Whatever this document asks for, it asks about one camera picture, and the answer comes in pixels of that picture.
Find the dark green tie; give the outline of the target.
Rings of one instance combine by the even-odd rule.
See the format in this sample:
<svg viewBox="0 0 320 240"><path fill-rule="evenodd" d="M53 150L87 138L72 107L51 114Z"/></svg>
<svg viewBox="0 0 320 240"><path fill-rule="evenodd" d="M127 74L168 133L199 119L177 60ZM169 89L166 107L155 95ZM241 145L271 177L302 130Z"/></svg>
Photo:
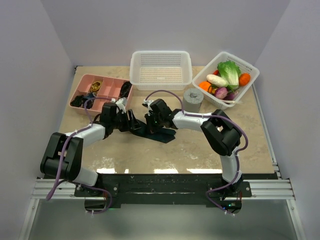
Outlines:
<svg viewBox="0 0 320 240"><path fill-rule="evenodd" d="M159 131L151 133L146 123L140 120L137 122L138 126L130 130L130 132L135 136L164 144L167 144L175 139L176 131L173 129L160 128Z"/></svg>

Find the pink divided tray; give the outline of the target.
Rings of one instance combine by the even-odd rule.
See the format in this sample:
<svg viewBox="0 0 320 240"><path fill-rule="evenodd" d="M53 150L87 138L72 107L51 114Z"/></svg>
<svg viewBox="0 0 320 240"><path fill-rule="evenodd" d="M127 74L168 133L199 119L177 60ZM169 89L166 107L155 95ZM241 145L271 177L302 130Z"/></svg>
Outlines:
<svg viewBox="0 0 320 240"><path fill-rule="evenodd" d="M87 95L90 92L90 87L93 82L96 81L102 81L102 86L100 87L99 91L96 92L98 99L91 100L87 103L87 112L92 116L96 116L99 114L102 110L102 107L104 103L109 102L111 99L115 99L116 101L119 100L119 94L121 87L124 82L130 82L126 79L121 78L114 78L114 77L108 77L108 76L99 76L99 75L93 75L93 74L85 74L81 77L77 87L75 88L75 91L71 97L70 102L78 95ZM131 90L129 92L129 95L127 98L127 105L126 109L129 108L130 102L132 99L133 89L131 86ZM84 109L84 103L81 107L73 107L70 106L72 109L74 109L77 113L85 115L86 111Z"/></svg>

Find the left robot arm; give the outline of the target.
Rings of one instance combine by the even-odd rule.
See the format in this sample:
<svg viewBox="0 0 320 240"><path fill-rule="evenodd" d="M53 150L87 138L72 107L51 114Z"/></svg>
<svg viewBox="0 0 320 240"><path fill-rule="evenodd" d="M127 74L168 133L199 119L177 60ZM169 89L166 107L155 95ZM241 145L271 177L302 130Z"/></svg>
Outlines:
<svg viewBox="0 0 320 240"><path fill-rule="evenodd" d="M114 130L134 132L141 129L141 123L131 109L121 109L116 103L105 103L101 113L94 117L88 126L69 133L55 132L51 135L40 171L54 177L53 187L57 188L60 180L86 185L86 191L92 196L99 196L104 184L98 180L98 173L82 166L83 148L106 139Z"/></svg>

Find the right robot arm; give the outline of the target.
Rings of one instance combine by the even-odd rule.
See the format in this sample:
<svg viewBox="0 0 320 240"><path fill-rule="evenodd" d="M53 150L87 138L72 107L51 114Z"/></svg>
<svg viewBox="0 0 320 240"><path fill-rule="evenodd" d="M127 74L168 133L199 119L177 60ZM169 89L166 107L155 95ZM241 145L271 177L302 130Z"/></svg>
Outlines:
<svg viewBox="0 0 320 240"><path fill-rule="evenodd" d="M144 100L149 131L154 134L164 128L187 129L202 132L210 147L220 156L222 165L223 192L230 197L240 190L242 172L238 157L241 131L221 110L213 113L195 114L181 109L171 110L163 99Z"/></svg>

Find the rolled black tie back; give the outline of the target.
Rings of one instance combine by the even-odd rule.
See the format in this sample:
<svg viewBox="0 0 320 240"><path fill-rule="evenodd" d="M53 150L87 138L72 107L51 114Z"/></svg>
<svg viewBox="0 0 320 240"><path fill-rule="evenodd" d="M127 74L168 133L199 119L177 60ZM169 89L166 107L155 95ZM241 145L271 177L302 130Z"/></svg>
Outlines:
<svg viewBox="0 0 320 240"><path fill-rule="evenodd" d="M127 98L131 91L132 84L129 81L125 81L120 88L119 98Z"/></svg>

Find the rolled black tie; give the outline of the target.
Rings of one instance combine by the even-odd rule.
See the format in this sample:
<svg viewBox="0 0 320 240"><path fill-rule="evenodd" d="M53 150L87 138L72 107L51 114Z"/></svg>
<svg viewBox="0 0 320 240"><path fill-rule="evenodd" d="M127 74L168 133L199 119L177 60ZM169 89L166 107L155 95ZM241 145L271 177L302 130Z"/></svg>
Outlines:
<svg viewBox="0 0 320 240"><path fill-rule="evenodd" d="M127 98L131 91L132 84L129 81L125 81L120 88L119 98Z"/></svg>
<svg viewBox="0 0 320 240"><path fill-rule="evenodd" d="M71 102L70 106L75 108L81 108L84 104L84 95L77 95Z"/></svg>

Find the rolled blue tie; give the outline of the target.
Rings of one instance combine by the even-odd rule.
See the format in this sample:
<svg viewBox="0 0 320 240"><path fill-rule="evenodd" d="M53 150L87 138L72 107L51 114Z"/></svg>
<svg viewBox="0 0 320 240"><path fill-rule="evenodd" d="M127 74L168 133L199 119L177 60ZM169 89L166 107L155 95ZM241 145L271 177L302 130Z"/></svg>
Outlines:
<svg viewBox="0 0 320 240"><path fill-rule="evenodd" d="M89 92L87 95L83 97L83 102L87 101L88 99L95 98L96 96L97 96L97 93Z"/></svg>

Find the orange fruit left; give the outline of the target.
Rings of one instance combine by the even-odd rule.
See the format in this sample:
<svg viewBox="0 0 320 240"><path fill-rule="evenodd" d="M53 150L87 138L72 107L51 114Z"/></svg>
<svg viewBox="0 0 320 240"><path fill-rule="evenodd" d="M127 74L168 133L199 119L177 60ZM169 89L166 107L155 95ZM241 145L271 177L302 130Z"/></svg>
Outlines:
<svg viewBox="0 0 320 240"><path fill-rule="evenodd" d="M208 81L203 81L198 85L201 89L203 89L204 91L211 93L212 92L212 85L210 82Z"/></svg>

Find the orange fruit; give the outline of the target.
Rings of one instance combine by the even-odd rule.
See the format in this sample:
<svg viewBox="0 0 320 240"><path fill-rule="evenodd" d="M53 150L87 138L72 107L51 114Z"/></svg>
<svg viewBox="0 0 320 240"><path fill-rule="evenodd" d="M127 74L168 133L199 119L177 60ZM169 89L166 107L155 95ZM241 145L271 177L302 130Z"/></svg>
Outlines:
<svg viewBox="0 0 320 240"><path fill-rule="evenodd" d="M204 91L211 93L212 92L212 85L210 82L208 81L203 81L198 85L201 89L203 89Z"/></svg>
<svg viewBox="0 0 320 240"><path fill-rule="evenodd" d="M251 75L249 73L242 73L238 78L238 84L240 87L246 86L251 80Z"/></svg>

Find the rolled yellow tie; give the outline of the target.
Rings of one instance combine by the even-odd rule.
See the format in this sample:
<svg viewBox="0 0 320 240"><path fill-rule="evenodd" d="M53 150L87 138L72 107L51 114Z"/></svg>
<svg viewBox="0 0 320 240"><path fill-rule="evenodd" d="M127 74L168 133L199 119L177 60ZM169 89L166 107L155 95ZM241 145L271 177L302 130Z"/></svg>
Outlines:
<svg viewBox="0 0 320 240"><path fill-rule="evenodd" d="M97 93L99 90L100 90L100 88L101 88L101 86L102 86L102 81L95 81L95 82L93 82L92 84L91 84L91 86L90 86L90 92L91 93Z"/></svg>

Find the white radish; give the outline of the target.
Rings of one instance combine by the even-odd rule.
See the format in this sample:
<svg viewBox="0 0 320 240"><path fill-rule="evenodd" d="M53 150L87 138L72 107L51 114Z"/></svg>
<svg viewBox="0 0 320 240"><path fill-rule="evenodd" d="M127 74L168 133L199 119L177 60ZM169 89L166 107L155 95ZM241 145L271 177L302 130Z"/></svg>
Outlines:
<svg viewBox="0 0 320 240"><path fill-rule="evenodd" d="M214 74L208 74L206 80L218 88L227 87L229 85L224 78Z"/></svg>

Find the purple onion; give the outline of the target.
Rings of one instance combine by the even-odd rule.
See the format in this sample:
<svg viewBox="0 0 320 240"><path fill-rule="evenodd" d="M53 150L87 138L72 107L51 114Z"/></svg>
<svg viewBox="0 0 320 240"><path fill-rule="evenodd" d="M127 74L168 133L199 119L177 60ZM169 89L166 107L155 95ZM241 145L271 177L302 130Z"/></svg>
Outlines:
<svg viewBox="0 0 320 240"><path fill-rule="evenodd" d="M214 96L217 99L223 100L228 95L228 93L229 91L226 87L219 87L215 90Z"/></svg>

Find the white vegetable basket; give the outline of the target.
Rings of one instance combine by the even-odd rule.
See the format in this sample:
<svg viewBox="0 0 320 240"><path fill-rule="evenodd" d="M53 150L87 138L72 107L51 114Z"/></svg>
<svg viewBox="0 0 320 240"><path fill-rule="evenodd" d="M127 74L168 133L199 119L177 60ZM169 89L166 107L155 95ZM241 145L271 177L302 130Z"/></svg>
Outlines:
<svg viewBox="0 0 320 240"><path fill-rule="evenodd" d="M240 102L259 74L252 64L222 51L193 78L192 84L210 103L226 110Z"/></svg>

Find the green lettuce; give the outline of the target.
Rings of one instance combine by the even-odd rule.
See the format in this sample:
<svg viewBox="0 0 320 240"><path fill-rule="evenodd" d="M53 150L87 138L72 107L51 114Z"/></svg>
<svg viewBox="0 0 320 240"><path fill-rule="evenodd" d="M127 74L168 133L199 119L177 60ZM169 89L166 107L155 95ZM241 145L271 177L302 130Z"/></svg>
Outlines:
<svg viewBox="0 0 320 240"><path fill-rule="evenodd" d="M219 71L220 76L227 81L230 87L237 88L239 86L241 70L234 61L228 60L225 62L219 62L217 70Z"/></svg>

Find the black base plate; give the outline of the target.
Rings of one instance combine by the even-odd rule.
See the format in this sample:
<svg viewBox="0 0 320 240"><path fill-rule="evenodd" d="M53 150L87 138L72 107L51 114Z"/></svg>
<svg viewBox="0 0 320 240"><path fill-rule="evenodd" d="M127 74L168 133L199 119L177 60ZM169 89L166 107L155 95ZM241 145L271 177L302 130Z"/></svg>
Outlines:
<svg viewBox="0 0 320 240"><path fill-rule="evenodd" d="M249 182L240 180L224 189L221 174L102 174L98 175L95 189L78 186L74 195L86 198L85 207L96 210L103 202L93 203L89 199L103 199L107 190L113 208L124 204L138 205L205 205L213 202L227 210L239 210L241 198L252 196Z"/></svg>

